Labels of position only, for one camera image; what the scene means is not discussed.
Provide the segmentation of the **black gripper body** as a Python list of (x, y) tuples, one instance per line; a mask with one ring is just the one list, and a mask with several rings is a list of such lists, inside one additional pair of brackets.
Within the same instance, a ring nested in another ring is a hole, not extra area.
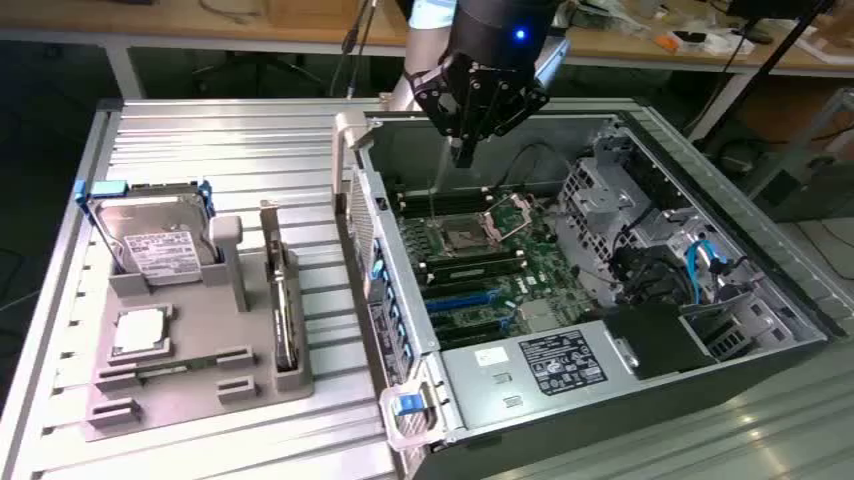
[(488, 72), (486, 85), (515, 74), (520, 78), (511, 81), (512, 85), (535, 82), (544, 86), (536, 61), (556, 10), (555, 1), (460, 1), (447, 43), (448, 86), (468, 86), (479, 67)]

